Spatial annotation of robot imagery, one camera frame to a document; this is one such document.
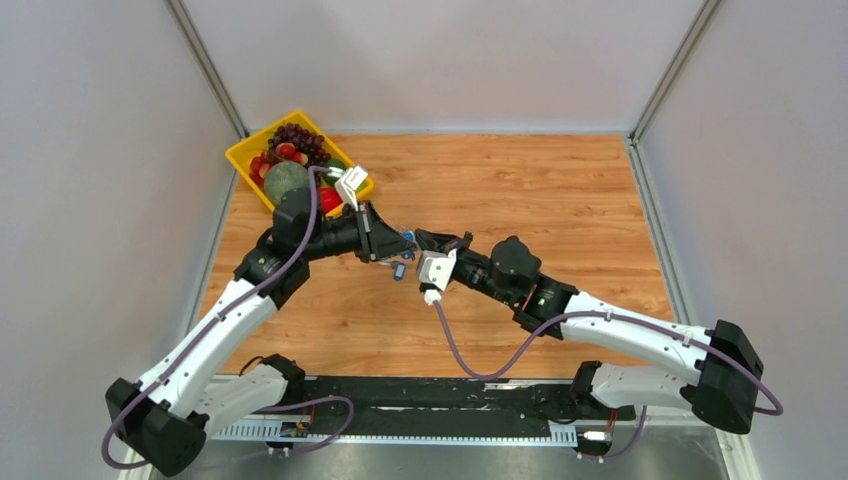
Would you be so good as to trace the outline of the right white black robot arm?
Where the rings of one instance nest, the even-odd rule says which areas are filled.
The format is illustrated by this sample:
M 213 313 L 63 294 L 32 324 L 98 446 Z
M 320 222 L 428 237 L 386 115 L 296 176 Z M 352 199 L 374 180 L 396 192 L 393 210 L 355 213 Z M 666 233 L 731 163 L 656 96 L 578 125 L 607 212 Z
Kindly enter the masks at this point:
M 507 306 L 530 341 L 549 336 L 591 343 L 643 361 L 641 367 L 583 363 L 570 393 L 584 417 L 631 405 L 685 409 L 716 429 L 744 435 L 755 414 L 782 412 L 778 404 L 758 406 L 760 395 L 774 396 L 762 383 L 760 356 L 735 323 L 671 323 L 612 305 L 543 274 L 541 259 L 516 236 L 488 255 L 471 249 L 471 234 L 417 229 L 414 239 L 420 289 L 442 323 L 442 295 L 458 283 Z

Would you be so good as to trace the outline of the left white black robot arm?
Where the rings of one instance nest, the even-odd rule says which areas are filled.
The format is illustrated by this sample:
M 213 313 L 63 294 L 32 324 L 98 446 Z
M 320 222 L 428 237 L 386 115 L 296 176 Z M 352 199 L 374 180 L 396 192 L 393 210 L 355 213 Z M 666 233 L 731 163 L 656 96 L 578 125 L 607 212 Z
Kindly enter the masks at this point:
M 116 379 L 105 393 L 111 418 L 101 444 L 104 461 L 118 438 L 166 476 L 186 470 L 207 438 L 242 417 L 274 406 L 297 412 L 306 399 L 302 370 L 272 356 L 258 373 L 212 391 L 208 384 L 246 337 L 279 311 L 309 279 L 310 264 L 354 254 L 364 263 L 415 250 L 413 240 L 386 224 L 369 201 L 347 205 L 328 218 L 310 188 L 287 192 L 272 225 L 236 268 L 215 306 L 154 367 L 136 381 Z

